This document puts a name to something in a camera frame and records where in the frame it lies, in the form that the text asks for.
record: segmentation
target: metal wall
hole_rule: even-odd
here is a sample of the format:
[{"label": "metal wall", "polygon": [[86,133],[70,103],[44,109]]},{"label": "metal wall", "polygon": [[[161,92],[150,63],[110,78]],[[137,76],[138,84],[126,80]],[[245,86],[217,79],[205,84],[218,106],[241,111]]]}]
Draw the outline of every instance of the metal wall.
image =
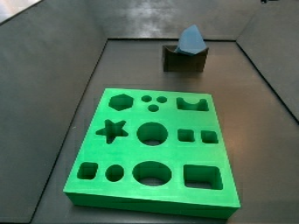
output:
[{"label": "metal wall", "polygon": [[299,2],[269,2],[238,44],[299,121]]},{"label": "metal wall", "polygon": [[106,43],[80,0],[0,26],[0,222],[32,218]]},{"label": "metal wall", "polygon": [[98,0],[92,14],[110,38],[178,39],[197,24],[206,39],[237,40],[258,0]]}]

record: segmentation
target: green foam board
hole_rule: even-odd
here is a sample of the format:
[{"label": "green foam board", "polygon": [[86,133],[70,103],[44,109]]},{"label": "green foam board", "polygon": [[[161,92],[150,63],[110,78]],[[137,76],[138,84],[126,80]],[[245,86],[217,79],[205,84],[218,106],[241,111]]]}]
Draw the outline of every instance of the green foam board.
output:
[{"label": "green foam board", "polygon": [[211,95],[107,88],[63,191],[80,206],[227,219],[241,204]]}]

